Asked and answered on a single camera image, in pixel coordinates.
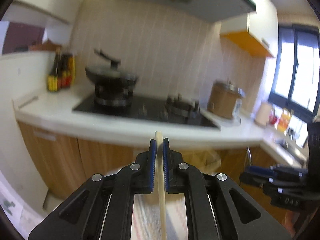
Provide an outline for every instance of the gas burner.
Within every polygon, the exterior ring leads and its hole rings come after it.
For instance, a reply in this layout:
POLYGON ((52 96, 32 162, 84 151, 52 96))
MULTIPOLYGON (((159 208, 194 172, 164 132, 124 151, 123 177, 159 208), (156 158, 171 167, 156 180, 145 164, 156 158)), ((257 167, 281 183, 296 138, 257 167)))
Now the gas burner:
POLYGON ((101 106, 121 107, 130 106, 132 103, 133 91, 110 91, 110 89, 96 85, 94 102, 101 106))
POLYGON ((195 101, 194 104, 192 104, 183 101, 180 94, 174 99, 168 96, 167 102, 165 103, 165 109, 167 109, 169 113, 195 118, 199 114, 199 101, 195 101))

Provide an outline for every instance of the black window frame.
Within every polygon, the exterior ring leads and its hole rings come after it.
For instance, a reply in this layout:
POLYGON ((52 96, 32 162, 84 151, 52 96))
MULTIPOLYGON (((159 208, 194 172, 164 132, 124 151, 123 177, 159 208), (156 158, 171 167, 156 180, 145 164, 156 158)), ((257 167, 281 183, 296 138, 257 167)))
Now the black window frame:
POLYGON ((288 110, 293 110, 294 115, 302 120, 305 123, 312 122, 312 119, 317 115, 319 104, 320 104, 320 77, 319 77, 319 83, 318 83, 318 91, 317 91, 317 97, 316 97, 316 103, 315 107, 313 109, 313 112, 309 109, 304 108, 303 106, 295 103, 292 101, 292 93, 293 88, 295 84, 296 79, 296 73, 298 68, 298 37, 297 32, 305 32, 305 33, 311 33, 315 34, 318 38, 318 45, 320 49, 320 34, 319 34, 319 28, 317 26, 309 26, 309 25, 299 25, 299 24, 292 24, 292 25, 279 25, 279 41, 278 41, 278 56, 276 61, 276 71, 272 83, 272 89, 269 95, 268 101, 270 103, 273 103, 281 108, 286 108, 288 110), (281 49, 282 49, 282 39, 281 39, 281 31, 283 29, 292 29, 293 30, 293 38, 294 38, 294 66, 292 71, 292 77, 291 77, 291 85, 290 90, 288 94, 288 98, 285 98, 279 94, 276 94, 275 88, 276 83, 279 75, 279 68, 280 68, 280 60, 281 60, 281 49))

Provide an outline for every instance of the window pane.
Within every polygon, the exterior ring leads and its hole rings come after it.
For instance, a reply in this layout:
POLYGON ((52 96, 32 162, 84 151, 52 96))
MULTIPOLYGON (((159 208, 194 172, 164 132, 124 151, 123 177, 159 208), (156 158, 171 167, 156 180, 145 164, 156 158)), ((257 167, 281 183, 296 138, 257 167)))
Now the window pane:
POLYGON ((298 68, 292 101, 313 112, 319 84, 318 37, 311 33, 297 33, 298 68))
POLYGON ((294 63, 294 38, 292 29, 281 29, 279 38, 281 44, 281 58, 275 93, 285 98, 288 97, 294 63))

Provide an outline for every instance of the silver screw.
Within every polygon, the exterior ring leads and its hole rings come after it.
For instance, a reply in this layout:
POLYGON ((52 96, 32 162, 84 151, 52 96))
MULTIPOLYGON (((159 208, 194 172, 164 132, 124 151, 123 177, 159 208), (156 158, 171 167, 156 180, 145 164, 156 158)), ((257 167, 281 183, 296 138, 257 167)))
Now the silver screw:
POLYGON ((99 180, 101 180, 101 179, 102 179, 101 174, 94 174, 94 175, 92 176, 92 180, 93 180, 93 181, 99 181, 99 180))
POLYGON ((218 179, 218 180, 225 181, 225 180, 227 179, 227 176, 226 176, 226 174, 219 173, 219 174, 217 175, 217 179, 218 179))
POLYGON ((133 171, 137 171, 138 169, 140 169, 140 165, 137 163, 133 163, 131 164, 130 169, 133 171))
POLYGON ((181 170, 186 170, 187 168, 189 168, 189 165, 186 163, 180 163, 179 164, 179 169, 181 170))

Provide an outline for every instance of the countertop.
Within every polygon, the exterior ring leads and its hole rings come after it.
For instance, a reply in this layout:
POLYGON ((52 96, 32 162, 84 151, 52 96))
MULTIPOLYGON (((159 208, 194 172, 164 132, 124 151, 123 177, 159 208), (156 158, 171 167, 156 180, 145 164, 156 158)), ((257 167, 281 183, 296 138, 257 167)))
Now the countertop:
POLYGON ((85 86, 74 86, 58 93, 37 90, 13 101, 15 117, 18 121, 56 133, 135 147, 147 147, 156 131, 169 138, 171 148, 231 149, 260 146, 280 164, 301 167, 274 143, 274 139, 281 135, 273 128, 259 127, 244 115, 240 116, 241 123, 235 121, 230 124, 205 112, 221 126, 219 130, 72 111, 91 93, 92 87, 85 86))

